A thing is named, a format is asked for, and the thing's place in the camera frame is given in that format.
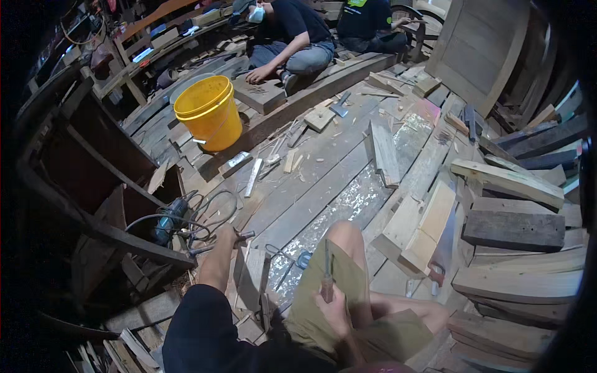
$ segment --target olive shorts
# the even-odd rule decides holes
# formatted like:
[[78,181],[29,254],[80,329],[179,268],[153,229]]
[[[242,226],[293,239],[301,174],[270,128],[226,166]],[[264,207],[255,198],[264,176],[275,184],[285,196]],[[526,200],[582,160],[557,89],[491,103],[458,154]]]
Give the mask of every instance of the olive shorts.
[[[323,350],[329,357],[336,359],[336,334],[312,297],[312,292],[319,289],[324,277],[325,240],[319,242],[303,272],[285,326],[294,341],[305,347]],[[328,250],[331,275],[338,289],[346,294],[348,314],[354,305],[365,301],[365,289],[369,283],[365,272],[341,248],[328,241]],[[412,310],[381,317],[363,329],[352,329],[352,335],[368,363],[388,360],[405,362],[433,339],[433,333]],[[317,350],[314,350],[316,354],[324,355]]]

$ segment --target person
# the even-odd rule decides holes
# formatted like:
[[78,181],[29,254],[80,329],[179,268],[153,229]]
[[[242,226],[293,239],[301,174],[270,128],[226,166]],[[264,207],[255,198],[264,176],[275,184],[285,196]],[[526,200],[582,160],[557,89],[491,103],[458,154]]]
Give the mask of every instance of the person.
[[338,21],[338,40],[349,51],[368,53],[403,53],[408,51],[409,37],[394,31],[410,23],[403,17],[392,21],[386,0],[349,0]]
[[[413,372],[402,363],[447,323],[448,312],[438,303],[370,291],[361,231],[349,221],[337,221],[295,290],[284,321],[291,341],[259,346],[238,341],[224,296],[236,237],[232,226],[222,226],[198,284],[189,288],[172,317],[162,348],[165,371],[316,373],[378,367],[375,372]],[[334,279],[329,304],[319,294],[325,241]]]
[[245,18],[260,23],[251,64],[256,68],[245,80],[257,84],[276,74],[288,95],[298,75],[324,70],[334,57],[327,25],[300,0],[235,0],[231,23]]

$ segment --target bare leg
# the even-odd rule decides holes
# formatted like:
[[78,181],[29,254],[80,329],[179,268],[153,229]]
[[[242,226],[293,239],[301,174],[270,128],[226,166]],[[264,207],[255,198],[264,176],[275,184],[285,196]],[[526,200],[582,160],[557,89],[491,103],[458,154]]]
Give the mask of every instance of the bare leg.
[[199,271],[198,283],[213,286],[221,292],[226,291],[230,272],[230,257],[236,242],[236,232],[230,224],[224,224],[218,230],[216,247],[207,255]]
[[348,220],[336,221],[327,231],[327,238],[341,248],[365,272],[365,302],[350,310],[355,328],[364,328],[373,321],[369,301],[369,274],[365,261],[365,242],[361,230]]
[[433,301],[410,299],[374,291],[370,293],[370,300],[371,311],[375,319],[411,309],[433,334],[443,330],[450,316],[445,307]]

